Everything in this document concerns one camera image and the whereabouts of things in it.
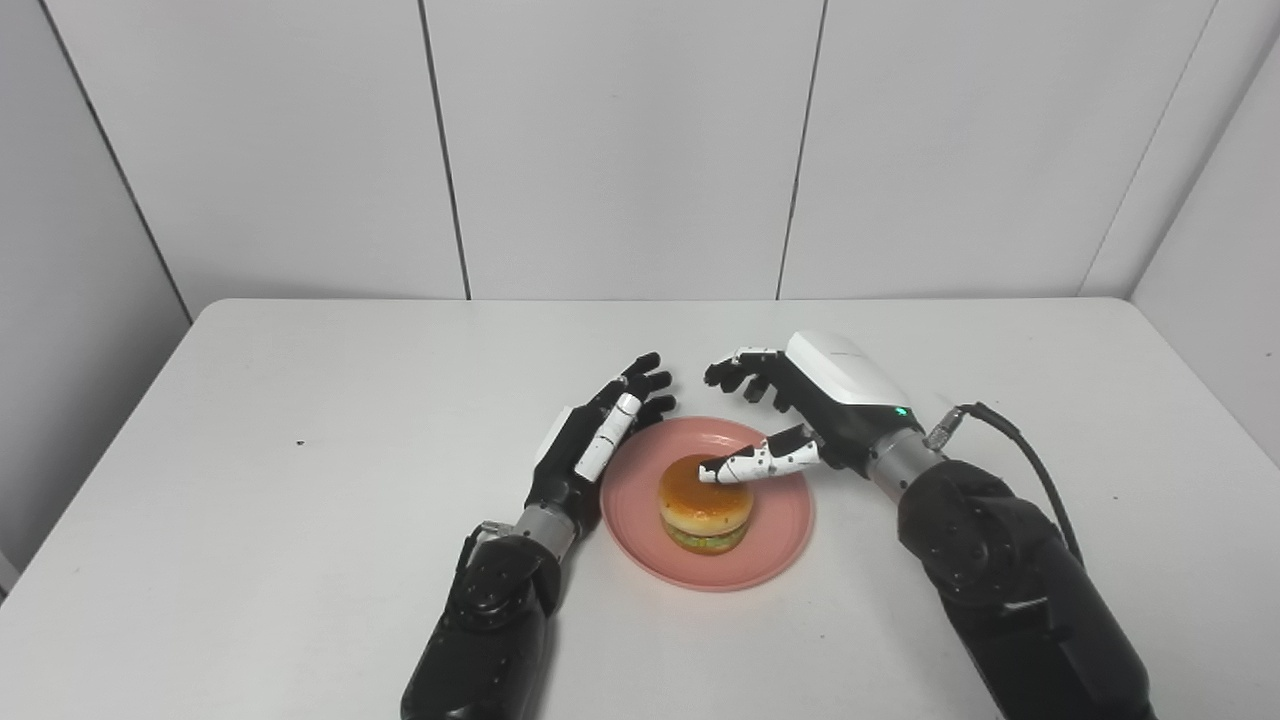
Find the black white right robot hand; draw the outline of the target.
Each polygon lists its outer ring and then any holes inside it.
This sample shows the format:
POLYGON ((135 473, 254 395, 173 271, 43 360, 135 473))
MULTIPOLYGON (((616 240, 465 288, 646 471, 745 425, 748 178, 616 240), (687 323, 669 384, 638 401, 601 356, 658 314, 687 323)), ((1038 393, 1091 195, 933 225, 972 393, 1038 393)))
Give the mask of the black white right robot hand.
POLYGON ((800 331, 785 348, 739 348, 708 366, 704 382, 750 404, 774 391, 774 407, 801 423, 698 466, 705 484, 742 484, 819 464, 849 469, 897 498, 941 456, 906 395, 855 343, 800 331))

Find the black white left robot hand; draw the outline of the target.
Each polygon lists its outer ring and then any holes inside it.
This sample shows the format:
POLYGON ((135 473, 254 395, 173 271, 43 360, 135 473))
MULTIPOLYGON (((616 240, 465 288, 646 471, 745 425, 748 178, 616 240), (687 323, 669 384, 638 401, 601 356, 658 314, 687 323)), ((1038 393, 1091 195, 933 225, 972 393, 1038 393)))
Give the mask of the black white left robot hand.
POLYGON ((676 406, 662 357, 636 357, 589 401, 564 407, 539 451, 526 503, 547 506, 572 521, 580 536, 600 521, 602 477, 611 460, 637 432, 664 419, 676 406))

